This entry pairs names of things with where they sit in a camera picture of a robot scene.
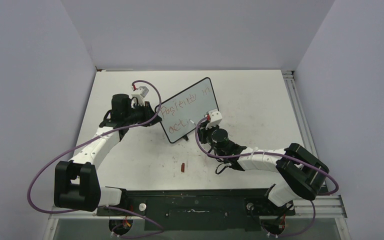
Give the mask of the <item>small black-framed whiteboard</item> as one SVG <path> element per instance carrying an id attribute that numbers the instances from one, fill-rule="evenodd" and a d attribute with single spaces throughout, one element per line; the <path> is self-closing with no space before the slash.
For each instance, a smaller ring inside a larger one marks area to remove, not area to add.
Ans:
<path id="1" fill-rule="evenodd" d="M 212 80 L 205 77 L 161 102 L 154 110 L 162 118 L 161 127 L 174 144 L 195 130 L 190 120 L 198 123 L 209 111 L 219 109 Z"/>

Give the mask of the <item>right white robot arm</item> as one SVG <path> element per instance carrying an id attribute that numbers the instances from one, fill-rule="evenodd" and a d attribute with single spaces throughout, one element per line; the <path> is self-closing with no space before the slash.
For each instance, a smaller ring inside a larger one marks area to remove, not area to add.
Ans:
<path id="1" fill-rule="evenodd" d="M 319 195 L 330 170 L 300 144 L 276 150 L 246 147 L 230 140 L 225 129 L 218 125 L 207 127 L 208 123 L 204 119 L 195 126 L 198 147 L 210 146 L 207 156 L 237 171 L 260 170 L 281 175 L 282 180 L 269 188 L 262 201 L 267 213 L 276 214 L 292 200 L 313 201 Z"/>

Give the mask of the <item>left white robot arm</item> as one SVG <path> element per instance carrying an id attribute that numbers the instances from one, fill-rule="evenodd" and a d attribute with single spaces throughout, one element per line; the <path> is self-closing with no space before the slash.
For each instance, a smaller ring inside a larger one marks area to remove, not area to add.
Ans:
<path id="1" fill-rule="evenodd" d="M 115 94 L 111 109 L 106 112 L 95 132 L 93 141 L 68 161 L 55 166 L 54 205 L 59 208 L 93 212 L 109 206 L 116 215 L 129 210 L 123 190 L 101 186 L 97 170 L 105 157 L 126 135 L 130 128 L 151 127 L 162 121 L 156 115 L 144 93 Z"/>

